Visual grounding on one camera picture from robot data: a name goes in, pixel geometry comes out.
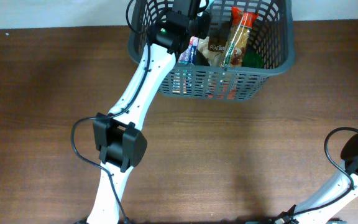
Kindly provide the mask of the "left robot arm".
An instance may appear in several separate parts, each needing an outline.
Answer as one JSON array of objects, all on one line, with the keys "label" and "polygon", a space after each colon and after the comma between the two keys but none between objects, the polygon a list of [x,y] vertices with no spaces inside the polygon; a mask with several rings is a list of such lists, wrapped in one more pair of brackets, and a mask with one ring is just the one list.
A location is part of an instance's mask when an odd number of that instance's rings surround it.
[{"label": "left robot arm", "polygon": [[119,101],[107,114],[89,118],[93,123],[99,162],[79,158],[101,171],[96,199],[83,223],[130,223],[121,200],[127,180],[147,148],[142,128],[150,104],[165,77],[192,37],[205,38],[211,1],[174,1],[157,11],[152,23],[134,34],[145,37],[142,58]]}]

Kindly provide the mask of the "green lidded jar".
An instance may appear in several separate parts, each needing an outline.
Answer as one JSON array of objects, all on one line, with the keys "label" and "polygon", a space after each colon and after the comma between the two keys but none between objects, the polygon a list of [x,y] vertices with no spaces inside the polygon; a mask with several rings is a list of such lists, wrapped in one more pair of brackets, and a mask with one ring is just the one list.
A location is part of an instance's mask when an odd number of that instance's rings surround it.
[{"label": "green lidded jar", "polygon": [[244,56],[242,66],[249,68],[263,68],[264,60],[258,53],[249,51]]}]

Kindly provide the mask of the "beige Pantree snack bag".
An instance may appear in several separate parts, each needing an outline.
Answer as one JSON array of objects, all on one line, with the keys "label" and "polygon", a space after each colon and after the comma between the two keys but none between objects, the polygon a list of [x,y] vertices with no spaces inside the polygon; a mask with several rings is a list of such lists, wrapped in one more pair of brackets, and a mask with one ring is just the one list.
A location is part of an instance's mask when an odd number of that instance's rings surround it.
[{"label": "beige Pantree snack bag", "polygon": [[229,92],[231,74],[221,67],[225,46],[212,43],[209,37],[198,39],[195,71],[192,75],[192,96],[196,98],[224,99]]}]

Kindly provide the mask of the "grey plastic mesh basket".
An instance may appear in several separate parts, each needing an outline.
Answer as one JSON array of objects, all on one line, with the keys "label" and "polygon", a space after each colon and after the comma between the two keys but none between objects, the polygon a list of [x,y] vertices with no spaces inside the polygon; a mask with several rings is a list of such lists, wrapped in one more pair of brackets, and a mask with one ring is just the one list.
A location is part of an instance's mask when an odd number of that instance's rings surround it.
[{"label": "grey plastic mesh basket", "polygon": [[131,1],[130,101],[244,101],[295,61],[291,1]]}]

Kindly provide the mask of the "Kleenex tissue multipack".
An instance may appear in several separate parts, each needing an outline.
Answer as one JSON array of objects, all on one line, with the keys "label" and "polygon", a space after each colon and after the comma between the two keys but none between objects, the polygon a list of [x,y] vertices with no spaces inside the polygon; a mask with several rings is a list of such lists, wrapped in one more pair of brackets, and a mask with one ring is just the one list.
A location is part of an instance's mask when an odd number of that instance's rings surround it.
[{"label": "Kleenex tissue multipack", "polygon": [[[195,65],[196,63],[196,52],[198,50],[198,37],[191,37],[188,48],[180,55],[178,63],[183,65]],[[184,94],[188,95],[191,93],[192,86],[192,73],[188,70],[184,72],[175,72],[172,77],[173,94]]]}]

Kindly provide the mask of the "red spaghetti pasta package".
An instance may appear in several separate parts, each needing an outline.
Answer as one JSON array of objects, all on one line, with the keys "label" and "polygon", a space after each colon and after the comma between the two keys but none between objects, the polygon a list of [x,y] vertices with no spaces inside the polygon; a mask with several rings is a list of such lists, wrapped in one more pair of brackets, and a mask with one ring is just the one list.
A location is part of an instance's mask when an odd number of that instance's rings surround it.
[{"label": "red spaghetti pasta package", "polygon": [[252,26],[257,17],[258,15],[253,12],[244,12],[233,6],[231,7],[229,30],[222,27],[217,33],[210,35],[209,39],[212,43],[222,44],[226,47],[221,58],[222,68],[242,66]]}]

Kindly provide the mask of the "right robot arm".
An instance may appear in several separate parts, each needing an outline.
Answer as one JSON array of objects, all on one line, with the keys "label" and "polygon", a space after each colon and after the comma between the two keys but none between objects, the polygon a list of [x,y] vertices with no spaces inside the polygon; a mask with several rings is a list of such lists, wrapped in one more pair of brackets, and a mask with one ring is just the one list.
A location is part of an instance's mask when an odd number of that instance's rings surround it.
[{"label": "right robot arm", "polygon": [[337,172],[310,198],[273,219],[273,223],[328,223],[348,203],[358,197],[358,130],[341,151]]}]

